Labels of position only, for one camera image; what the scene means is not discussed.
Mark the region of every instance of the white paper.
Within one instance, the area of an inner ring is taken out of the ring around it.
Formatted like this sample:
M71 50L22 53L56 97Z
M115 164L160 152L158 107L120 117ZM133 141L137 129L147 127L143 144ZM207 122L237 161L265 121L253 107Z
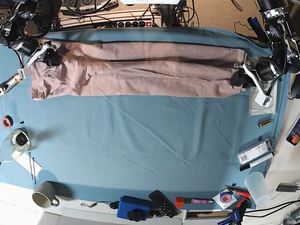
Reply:
M268 90L270 83L264 87L264 90ZM278 83L274 85L270 96L273 98L269 107L260 106L257 102L255 102L256 96L258 94L258 89L256 87L251 87L250 92L250 102L249 102L249 116L262 115L262 114L273 114L276 113L276 103L277 103L277 88Z
M228 208L229 206L231 206L233 203L235 203L237 201L237 199L232 196L232 200L231 202L228 202L228 203L222 203L221 200L220 200L220 194L216 195L215 197L213 197L212 199L215 200L215 202L222 208L222 209L226 209Z
M19 158L16 159L16 161L23 166L28 172L30 172L33 176L38 175L38 173L41 171L42 167L36 163L36 161L32 160L32 158L29 157L26 153L23 153Z

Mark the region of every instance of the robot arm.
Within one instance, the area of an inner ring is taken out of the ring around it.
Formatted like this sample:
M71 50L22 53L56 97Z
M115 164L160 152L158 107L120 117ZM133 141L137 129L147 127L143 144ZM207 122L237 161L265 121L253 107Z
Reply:
M266 40L265 42L273 50L273 55L269 58L260 57L254 66L237 65L244 74L235 74L232 77L232 85L240 86L241 83L245 83L245 80L249 81L245 78L249 76L252 82L248 83L259 90L261 100L257 103L268 107L272 100L270 93L278 78L287 72L300 73L300 39L293 30L289 14L284 12L286 7L284 0L257 0L257 2L265 32L258 32L262 30L258 23L255 25L254 22L250 22L250 25L260 40ZM267 91L263 88L266 83L270 83Z
M15 6L0 18L0 45L6 45L29 59L26 65L20 62L21 68L18 69L16 75L0 84L0 96L10 91L22 79L31 76L29 67L33 62L41 61L48 66L58 66L61 63L59 54L55 52L56 47L50 41L43 44L39 41L47 32L37 36L29 36L24 32L27 22L35 15L40 0L14 1L17 2Z

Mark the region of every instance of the clear cup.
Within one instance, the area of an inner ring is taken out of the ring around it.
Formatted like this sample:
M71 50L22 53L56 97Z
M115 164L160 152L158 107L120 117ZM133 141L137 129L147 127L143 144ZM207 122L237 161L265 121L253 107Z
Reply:
M245 179L245 186L259 208L267 207L271 202L266 180L261 172L253 172Z

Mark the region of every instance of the package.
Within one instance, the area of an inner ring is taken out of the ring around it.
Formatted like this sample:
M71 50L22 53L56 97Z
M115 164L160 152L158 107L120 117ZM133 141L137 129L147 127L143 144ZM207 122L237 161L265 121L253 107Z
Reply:
M275 147L276 141L273 137L269 137L257 145L252 146L238 154L240 164L245 164L253 159L263 155Z

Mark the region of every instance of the screwdriver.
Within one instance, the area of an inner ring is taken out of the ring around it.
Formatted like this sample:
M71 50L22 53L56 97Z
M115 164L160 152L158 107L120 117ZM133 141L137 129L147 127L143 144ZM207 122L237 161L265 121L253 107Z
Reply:
M242 191L238 188L234 188L234 187L231 187L231 186L226 186L226 188L230 191L230 192L233 192L233 193L236 193L237 195L241 195L241 196L244 196L246 198L251 198L251 194L247 191Z

